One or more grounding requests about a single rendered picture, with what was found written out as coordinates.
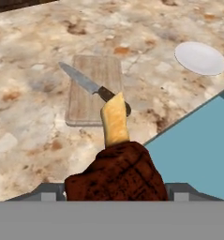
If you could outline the brown meat with bone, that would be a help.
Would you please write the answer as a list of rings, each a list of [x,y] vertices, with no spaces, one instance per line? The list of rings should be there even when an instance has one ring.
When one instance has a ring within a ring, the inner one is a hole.
[[[128,135],[121,93],[101,109],[105,148],[65,180],[69,201],[166,201],[168,193],[148,150]]]

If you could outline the white plate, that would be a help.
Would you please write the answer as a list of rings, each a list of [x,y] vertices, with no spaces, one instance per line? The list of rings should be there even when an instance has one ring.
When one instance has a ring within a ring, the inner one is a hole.
[[[203,76],[216,76],[224,71],[224,56],[204,43],[183,42],[175,48],[174,56],[184,68]]]

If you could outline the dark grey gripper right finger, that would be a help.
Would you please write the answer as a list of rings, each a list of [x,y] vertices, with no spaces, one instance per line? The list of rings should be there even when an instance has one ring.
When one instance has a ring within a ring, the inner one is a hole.
[[[188,183],[166,183],[168,198],[174,202],[222,202],[222,199],[201,193]]]

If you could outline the blue cabinet front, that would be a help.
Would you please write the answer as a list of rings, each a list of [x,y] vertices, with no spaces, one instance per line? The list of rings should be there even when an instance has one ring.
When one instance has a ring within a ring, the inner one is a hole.
[[[145,147],[166,183],[224,200],[224,90]]]

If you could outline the wooden cutting board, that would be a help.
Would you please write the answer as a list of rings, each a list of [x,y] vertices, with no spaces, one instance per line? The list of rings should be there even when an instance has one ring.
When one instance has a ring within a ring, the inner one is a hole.
[[[113,93],[123,90],[120,61],[111,56],[75,55],[73,67]],[[75,81],[70,82],[66,123],[72,127],[101,127],[100,109],[105,101],[90,94]]]

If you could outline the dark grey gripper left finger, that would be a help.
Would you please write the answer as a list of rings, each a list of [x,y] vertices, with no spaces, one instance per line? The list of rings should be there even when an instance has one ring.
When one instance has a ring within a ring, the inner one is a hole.
[[[42,183],[31,192],[9,199],[10,202],[61,202],[65,200],[63,183]]]

